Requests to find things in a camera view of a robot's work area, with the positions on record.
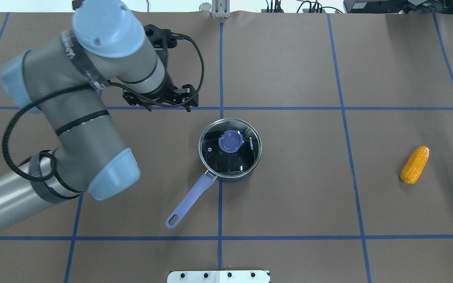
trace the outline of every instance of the table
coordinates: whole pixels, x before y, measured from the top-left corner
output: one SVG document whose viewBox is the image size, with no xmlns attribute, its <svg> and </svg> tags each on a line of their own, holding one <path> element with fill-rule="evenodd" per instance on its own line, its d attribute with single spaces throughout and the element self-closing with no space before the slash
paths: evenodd
<svg viewBox="0 0 453 283">
<path fill-rule="evenodd" d="M 200 107 L 148 112 L 103 91 L 140 181 L 0 232 L 0 282 L 165 282 L 171 270 L 218 268 L 270 270 L 274 282 L 453 281 L 453 16 L 135 14 L 198 43 Z M 0 13 L 0 68 L 70 17 Z M 176 84 L 198 82 L 191 45 L 169 62 Z M 15 111 L 0 86 L 0 139 Z M 168 230 L 203 174 L 201 132 L 226 117 L 257 129 L 259 166 L 216 183 Z M 399 172 L 421 145 L 428 164 L 405 184 Z M 44 116 L 27 114 L 10 149 L 18 161 L 56 146 Z"/>
</svg>

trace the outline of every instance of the robotic arm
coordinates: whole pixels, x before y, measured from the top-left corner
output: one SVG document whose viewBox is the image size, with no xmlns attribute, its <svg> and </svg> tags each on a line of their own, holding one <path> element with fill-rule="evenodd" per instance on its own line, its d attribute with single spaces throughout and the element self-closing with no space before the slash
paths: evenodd
<svg viewBox="0 0 453 283">
<path fill-rule="evenodd" d="M 139 179 L 131 149 L 97 91 L 119 86 L 129 104 L 149 111 L 153 105 L 187 111 L 198 106 L 203 78 L 196 91 L 191 85 L 177 88 L 167 73 L 167 48 L 175 47 L 176 39 L 196 47 L 185 35 L 143 28 L 120 0 L 85 0 L 73 15 L 72 30 L 2 68 L 3 88 L 22 108 L 20 116 L 27 109 L 43 112 L 61 146 L 31 156 L 20 167 L 4 151 L 13 172 L 0 177 L 0 230 L 85 191 L 107 199 Z M 154 47 L 162 50 L 157 54 Z M 106 80 L 112 77 L 124 85 Z M 17 119 L 10 122 L 3 149 Z"/>
</svg>

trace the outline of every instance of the stainless steel rim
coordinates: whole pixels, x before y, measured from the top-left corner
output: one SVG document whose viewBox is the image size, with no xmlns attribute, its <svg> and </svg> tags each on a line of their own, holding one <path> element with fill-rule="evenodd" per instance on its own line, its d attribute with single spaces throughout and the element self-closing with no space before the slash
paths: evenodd
<svg viewBox="0 0 453 283">
<path fill-rule="evenodd" d="M 258 143 L 259 143 L 259 147 L 258 147 L 258 156 L 255 160 L 255 163 L 251 166 L 251 168 L 249 170 L 247 170 L 246 172 L 240 174 L 240 175 L 237 175 L 237 176 L 227 176 L 227 175 L 223 175 L 223 174 L 219 174 L 218 172 L 212 170 L 208 165 L 207 163 L 205 163 L 205 159 L 204 159 L 204 156 L 202 155 L 202 141 L 204 139 L 204 136 L 205 136 L 205 133 L 207 133 L 207 131 L 209 131 L 212 127 L 220 124 L 220 123 L 223 123 L 225 121 L 236 121 L 236 122 L 241 122 L 241 123 L 244 123 L 246 124 L 252 131 L 253 133 L 255 134 L 256 138 L 258 139 Z M 210 124 L 203 132 L 202 132 L 202 135 L 200 136 L 200 139 L 198 141 L 198 153 L 200 155 L 200 160 L 202 161 L 202 163 L 205 165 L 205 167 L 207 168 L 207 170 L 209 170 L 210 172 L 212 172 L 214 175 L 218 176 L 218 177 L 221 177 L 221 178 L 225 178 L 225 179 L 238 179 L 238 178 L 241 178 L 243 176 L 246 176 L 248 175 L 250 172 L 252 172 L 258 165 L 258 163 L 260 162 L 260 159 L 261 159 L 261 153 L 262 153 L 262 143 L 261 143 L 261 139 L 260 139 L 260 136 L 258 134 L 258 132 L 254 129 L 254 127 L 252 125 L 250 125 L 250 123 L 244 121 L 244 120 L 241 120 L 241 119 L 237 119 L 237 118 L 223 118 L 223 119 L 220 119 L 220 120 L 217 120 L 216 122 Z"/>
</svg>

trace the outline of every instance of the light blue joint cap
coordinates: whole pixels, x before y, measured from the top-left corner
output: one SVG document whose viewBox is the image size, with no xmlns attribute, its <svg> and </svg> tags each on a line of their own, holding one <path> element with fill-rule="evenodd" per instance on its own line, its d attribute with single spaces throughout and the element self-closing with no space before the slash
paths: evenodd
<svg viewBox="0 0 453 283">
<path fill-rule="evenodd" d="M 81 46 L 99 56 L 119 58 L 139 50 L 146 38 L 140 21 L 120 0 L 85 0 L 72 16 Z"/>
<path fill-rule="evenodd" d="M 104 200 L 133 185 L 141 172 L 130 148 L 122 150 L 94 177 L 87 192 L 96 200 Z"/>
<path fill-rule="evenodd" d="M 29 51 L 27 50 L 22 55 L 13 58 L 0 71 L 3 89 L 20 109 L 32 102 L 24 83 L 24 59 Z M 28 112 L 36 114 L 41 113 L 41 110 L 33 107 Z"/>
</svg>

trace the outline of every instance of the metal clamp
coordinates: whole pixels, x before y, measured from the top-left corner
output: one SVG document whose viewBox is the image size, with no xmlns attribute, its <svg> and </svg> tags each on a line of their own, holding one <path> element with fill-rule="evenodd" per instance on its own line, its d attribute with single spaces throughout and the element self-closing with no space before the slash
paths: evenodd
<svg viewBox="0 0 453 283">
<path fill-rule="evenodd" d="M 212 0 L 213 18 L 230 18 L 230 0 Z"/>
</svg>

